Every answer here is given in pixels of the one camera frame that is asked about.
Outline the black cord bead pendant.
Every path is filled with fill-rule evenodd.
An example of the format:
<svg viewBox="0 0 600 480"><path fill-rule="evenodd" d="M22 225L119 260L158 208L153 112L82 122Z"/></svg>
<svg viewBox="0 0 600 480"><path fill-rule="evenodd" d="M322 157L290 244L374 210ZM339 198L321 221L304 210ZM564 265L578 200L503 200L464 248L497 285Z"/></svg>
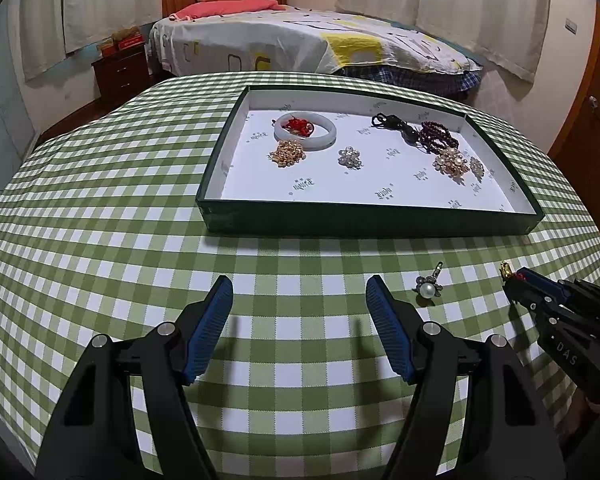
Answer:
<svg viewBox="0 0 600 480"><path fill-rule="evenodd" d="M407 144L415 145L419 139L419 133L413 127L393 114L378 113L374 115L372 117L372 126L379 129L399 131Z"/></svg>

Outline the gold rhinestone brooch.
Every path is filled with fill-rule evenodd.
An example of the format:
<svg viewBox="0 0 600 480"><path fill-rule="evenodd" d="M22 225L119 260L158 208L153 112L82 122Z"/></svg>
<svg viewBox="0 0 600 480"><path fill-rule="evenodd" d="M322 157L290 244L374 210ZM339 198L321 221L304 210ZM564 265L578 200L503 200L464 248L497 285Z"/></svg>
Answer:
<svg viewBox="0 0 600 480"><path fill-rule="evenodd" d="M298 141L281 140L277 143L276 149L268 154L268 158L278 168L286 168L305 160L306 152Z"/></svg>

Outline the red knotted cord charm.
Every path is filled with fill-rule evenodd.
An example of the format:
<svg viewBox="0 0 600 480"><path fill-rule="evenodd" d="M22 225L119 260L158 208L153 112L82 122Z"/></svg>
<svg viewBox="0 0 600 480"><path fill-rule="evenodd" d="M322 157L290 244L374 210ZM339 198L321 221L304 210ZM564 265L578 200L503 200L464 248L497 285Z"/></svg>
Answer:
<svg viewBox="0 0 600 480"><path fill-rule="evenodd" d="M300 138L308 138L314 133L314 123L306 118L296 117L294 115L284 116L273 122L274 134L276 138L280 138L288 133L292 136L300 136Z"/></svg>

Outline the red gold charm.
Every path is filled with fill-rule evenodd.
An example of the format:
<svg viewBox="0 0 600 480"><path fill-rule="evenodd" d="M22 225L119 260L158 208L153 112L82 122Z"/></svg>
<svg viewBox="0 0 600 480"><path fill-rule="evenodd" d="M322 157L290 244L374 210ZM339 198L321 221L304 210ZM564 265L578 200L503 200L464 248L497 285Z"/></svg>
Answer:
<svg viewBox="0 0 600 480"><path fill-rule="evenodd" d="M514 274L508 262L503 261L500 264L500 274L504 282L506 282Z"/></svg>

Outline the white jade bangle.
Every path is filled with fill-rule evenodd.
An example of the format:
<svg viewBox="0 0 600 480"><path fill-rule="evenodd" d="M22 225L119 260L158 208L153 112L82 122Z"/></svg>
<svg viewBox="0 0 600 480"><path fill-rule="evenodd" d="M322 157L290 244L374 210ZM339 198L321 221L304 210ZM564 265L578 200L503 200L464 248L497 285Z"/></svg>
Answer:
<svg viewBox="0 0 600 480"><path fill-rule="evenodd" d="M336 125L317 113L288 113L275 119L273 127L277 141L297 141L309 152L326 150L337 140Z"/></svg>

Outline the dark green shallow tray box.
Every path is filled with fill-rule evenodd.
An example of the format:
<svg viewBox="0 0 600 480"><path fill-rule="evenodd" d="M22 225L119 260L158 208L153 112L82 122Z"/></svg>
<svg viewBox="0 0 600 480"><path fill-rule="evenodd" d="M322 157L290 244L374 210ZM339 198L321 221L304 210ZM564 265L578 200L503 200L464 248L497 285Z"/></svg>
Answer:
<svg viewBox="0 0 600 480"><path fill-rule="evenodd" d="M337 127L336 143L305 151L278 168L273 122L312 112ZM378 113L396 115L419 133L415 145L399 131L372 126ZM196 202L211 232L263 236L409 238L524 235L544 212L498 133L475 112L385 93L298 84L254 84L234 104L210 155ZM353 146L363 167L338 164ZM451 179L432 163L457 148L478 158L486 175Z"/></svg>

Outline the single pearl silver brooch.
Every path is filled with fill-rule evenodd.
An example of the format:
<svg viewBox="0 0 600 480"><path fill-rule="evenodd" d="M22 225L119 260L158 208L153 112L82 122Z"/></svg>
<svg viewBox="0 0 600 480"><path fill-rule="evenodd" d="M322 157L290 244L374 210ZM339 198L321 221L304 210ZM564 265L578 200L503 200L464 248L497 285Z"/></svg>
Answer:
<svg viewBox="0 0 600 480"><path fill-rule="evenodd" d="M438 283L438 277L442 268L443 262L439 261L429 275L416 278L414 291L417 292L417 295L421 296L422 299L430 300L441 296L443 286Z"/></svg>

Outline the bed with patterned sheet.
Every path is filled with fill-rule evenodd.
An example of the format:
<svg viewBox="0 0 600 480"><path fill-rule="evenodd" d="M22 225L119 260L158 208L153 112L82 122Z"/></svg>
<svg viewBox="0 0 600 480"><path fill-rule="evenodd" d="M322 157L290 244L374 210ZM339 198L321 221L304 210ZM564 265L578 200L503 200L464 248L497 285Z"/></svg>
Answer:
<svg viewBox="0 0 600 480"><path fill-rule="evenodd" d="M384 82L458 99L478 87L481 66L445 42L363 15L279 10L164 18L149 55L174 76L295 72Z"/></svg>

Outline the pink pillow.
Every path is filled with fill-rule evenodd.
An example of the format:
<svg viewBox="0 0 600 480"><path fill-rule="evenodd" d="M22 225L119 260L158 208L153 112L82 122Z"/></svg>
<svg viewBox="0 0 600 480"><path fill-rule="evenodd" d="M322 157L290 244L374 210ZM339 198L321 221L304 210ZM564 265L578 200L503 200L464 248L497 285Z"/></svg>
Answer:
<svg viewBox="0 0 600 480"><path fill-rule="evenodd" d="M244 12L283 11L285 7L277 0L214 0L190 4L178 12L171 13L171 21L195 21L200 18L224 16Z"/></svg>

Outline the right white curtain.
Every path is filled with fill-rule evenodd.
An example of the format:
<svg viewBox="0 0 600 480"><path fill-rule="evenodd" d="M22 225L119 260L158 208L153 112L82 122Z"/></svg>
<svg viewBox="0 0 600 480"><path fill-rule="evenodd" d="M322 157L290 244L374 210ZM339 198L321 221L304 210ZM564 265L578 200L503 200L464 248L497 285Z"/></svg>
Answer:
<svg viewBox="0 0 600 480"><path fill-rule="evenodd" d="M336 0L336 8L415 26L532 82L550 0Z"/></svg>

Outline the silver rhinestone leaf brooch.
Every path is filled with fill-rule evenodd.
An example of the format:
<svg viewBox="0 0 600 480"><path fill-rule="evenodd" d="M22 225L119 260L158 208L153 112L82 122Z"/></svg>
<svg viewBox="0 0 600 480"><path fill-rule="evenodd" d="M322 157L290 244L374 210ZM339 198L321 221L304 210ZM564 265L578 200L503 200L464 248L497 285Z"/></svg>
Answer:
<svg viewBox="0 0 600 480"><path fill-rule="evenodd" d="M479 182L482 182L482 179L486 175L486 170L484 169L483 163L480 162L478 158L471 157L469 161L469 168L476 179Z"/></svg>

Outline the left white curtain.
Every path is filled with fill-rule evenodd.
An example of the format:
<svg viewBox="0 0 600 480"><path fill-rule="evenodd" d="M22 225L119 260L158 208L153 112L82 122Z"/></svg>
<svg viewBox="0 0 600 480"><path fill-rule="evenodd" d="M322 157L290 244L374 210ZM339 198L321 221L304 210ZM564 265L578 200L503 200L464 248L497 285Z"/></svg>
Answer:
<svg viewBox="0 0 600 480"><path fill-rule="evenodd" d="M69 53L160 16L161 0L20 0L23 76L32 80Z"/></svg>

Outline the silver pearl flower brooch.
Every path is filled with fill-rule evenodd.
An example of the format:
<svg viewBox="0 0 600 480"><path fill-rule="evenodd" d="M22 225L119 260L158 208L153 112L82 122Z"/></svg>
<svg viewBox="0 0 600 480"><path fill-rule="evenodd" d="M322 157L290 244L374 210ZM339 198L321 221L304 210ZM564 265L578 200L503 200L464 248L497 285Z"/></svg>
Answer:
<svg viewBox="0 0 600 480"><path fill-rule="evenodd" d="M338 152L338 164L354 170L360 170L363 167L360 152L353 146L347 146Z"/></svg>

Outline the wall light switch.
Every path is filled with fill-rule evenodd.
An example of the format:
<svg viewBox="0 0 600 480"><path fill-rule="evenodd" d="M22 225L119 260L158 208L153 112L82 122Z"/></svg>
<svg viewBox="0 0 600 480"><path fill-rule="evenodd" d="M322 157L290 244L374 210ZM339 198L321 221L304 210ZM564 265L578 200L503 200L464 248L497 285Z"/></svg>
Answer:
<svg viewBox="0 0 600 480"><path fill-rule="evenodd" d="M573 35L575 35L578 31L578 25L574 21L571 21L570 18L566 18L565 29L569 30Z"/></svg>

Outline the dark wooden nightstand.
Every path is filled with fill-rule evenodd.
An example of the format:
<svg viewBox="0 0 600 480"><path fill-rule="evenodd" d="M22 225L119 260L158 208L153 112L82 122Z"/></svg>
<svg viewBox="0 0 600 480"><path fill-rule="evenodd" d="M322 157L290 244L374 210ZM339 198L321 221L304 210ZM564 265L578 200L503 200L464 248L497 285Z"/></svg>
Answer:
<svg viewBox="0 0 600 480"><path fill-rule="evenodd" d="M102 102L115 108L151 86L145 46L137 44L92 63Z"/></svg>

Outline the white curtain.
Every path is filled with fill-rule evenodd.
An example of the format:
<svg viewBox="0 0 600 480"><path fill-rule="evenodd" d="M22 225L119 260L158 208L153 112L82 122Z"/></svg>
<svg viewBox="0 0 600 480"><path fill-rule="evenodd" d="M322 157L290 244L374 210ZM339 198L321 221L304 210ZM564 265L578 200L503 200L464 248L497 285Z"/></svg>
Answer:
<svg viewBox="0 0 600 480"><path fill-rule="evenodd" d="M160 16L161 0L20 0L23 76L32 80L69 53Z"/></svg>
<svg viewBox="0 0 600 480"><path fill-rule="evenodd" d="M336 0L336 8L415 26L532 82L550 0Z"/></svg>

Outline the pink pearl flower brooch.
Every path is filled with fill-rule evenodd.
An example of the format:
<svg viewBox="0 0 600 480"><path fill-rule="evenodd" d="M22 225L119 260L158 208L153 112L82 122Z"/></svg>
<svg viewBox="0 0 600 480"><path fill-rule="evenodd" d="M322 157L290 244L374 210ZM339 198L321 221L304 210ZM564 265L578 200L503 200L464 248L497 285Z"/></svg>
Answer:
<svg viewBox="0 0 600 480"><path fill-rule="evenodd" d="M457 148L446 148L437 154L434 169L451 179L461 179L469 171L467 159Z"/></svg>

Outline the red gift boxes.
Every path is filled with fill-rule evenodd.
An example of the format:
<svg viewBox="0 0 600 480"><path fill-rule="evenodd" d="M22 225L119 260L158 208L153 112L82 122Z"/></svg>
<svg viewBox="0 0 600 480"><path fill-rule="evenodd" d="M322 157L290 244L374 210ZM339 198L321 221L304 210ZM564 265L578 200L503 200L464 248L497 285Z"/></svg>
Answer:
<svg viewBox="0 0 600 480"><path fill-rule="evenodd" d="M103 58L114 55L122 50L143 44L144 38L137 26L114 32L109 38L97 45L97 50Z"/></svg>

